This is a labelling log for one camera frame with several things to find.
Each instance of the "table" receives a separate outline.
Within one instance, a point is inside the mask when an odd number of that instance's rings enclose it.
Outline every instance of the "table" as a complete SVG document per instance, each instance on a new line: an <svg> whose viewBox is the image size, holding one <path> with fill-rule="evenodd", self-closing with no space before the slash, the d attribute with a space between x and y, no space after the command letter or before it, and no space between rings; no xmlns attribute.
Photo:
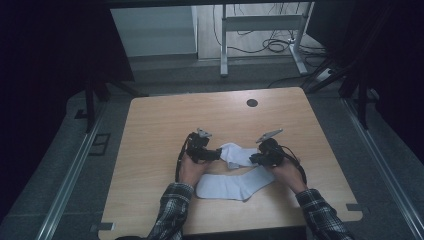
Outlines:
<svg viewBox="0 0 424 240"><path fill-rule="evenodd" d="M258 101L249 107L249 99ZM283 128L274 138L301 160L308 186L318 189L342 221L357 221L361 211L348 211L357 201L324 133L300 88L199 93L136 98L122 137L102 223L102 240L147 236L159 210L159 199L174 181L175 164L186 136L200 127L212 133L208 149L234 142L257 147L265 132ZM215 161L208 173L242 174ZM241 231L305 225L294 194L274 182L247 202L193 197L184 234Z"/></svg>

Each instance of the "metal frame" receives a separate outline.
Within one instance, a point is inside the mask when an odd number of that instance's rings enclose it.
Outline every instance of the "metal frame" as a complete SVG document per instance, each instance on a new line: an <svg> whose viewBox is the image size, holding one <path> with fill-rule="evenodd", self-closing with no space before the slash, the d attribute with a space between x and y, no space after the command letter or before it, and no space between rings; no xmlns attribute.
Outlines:
<svg viewBox="0 0 424 240"><path fill-rule="evenodd" d="M299 55L299 45L305 32L311 5L312 3L308 2L302 15L235 17L227 17L226 5L222 5L221 76L228 76L227 32L272 30L298 30L296 39L289 44L289 49L300 75L308 74L305 64Z"/></svg>

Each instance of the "floor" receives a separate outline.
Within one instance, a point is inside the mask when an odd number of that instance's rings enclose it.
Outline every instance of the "floor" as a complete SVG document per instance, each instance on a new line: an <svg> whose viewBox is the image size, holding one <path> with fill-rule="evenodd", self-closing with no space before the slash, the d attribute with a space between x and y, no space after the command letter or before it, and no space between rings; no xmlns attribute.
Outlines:
<svg viewBox="0 0 424 240"><path fill-rule="evenodd" d="M136 81L128 84L154 97L187 92L293 87L301 86L305 80L299 77L290 56L234 56L229 61L227 78L220 77L220 64L216 59L215 55L202 60L192 56L130 59ZM313 66L319 64L320 60L322 59L312 59L308 69L313 71ZM422 236L417 236L416 231L411 230L414 226L414 222L411 223L408 218L411 212L404 211L404 202L399 202L398 196L392 191L387 173L381 171L375 154L368 148L369 144L364 140L360 127L358 128L355 116L338 96L340 84L341 81L337 81L315 94L307 94L307 97L364 213L361 221L346 223L347 227L355 234L356 239L361 240L423 239ZM102 112L97 112L97 116L103 116L98 118L97 133L110 136L107 148L103 155L99 154L99 149L95 146L88 149L75 186L69 192L69 199L63 203L63 213L57 216L57 225L52 227L52 232L47 237L37 238L43 222L50 215L65 176L87 137L86 120L75 118L78 110L85 109L83 92L69 99L67 115L60 130L31 181L0 226L1 240L98 239L97 230L102 227L104 204L126 115L133 99L130 94L113 85L108 85L108 88L111 92L110 101L96 102L96 109L103 109ZM418 216L422 215L424 193L421 185L424 181L424 166L384 122L373 104L368 104L367 122L367 133L378 146L379 153L384 157L384 164L390 169L390 174L413 207L412 210ZM197 236L196 239L285 239L281 234L281 229L267 229L247 234Z"/></svg>

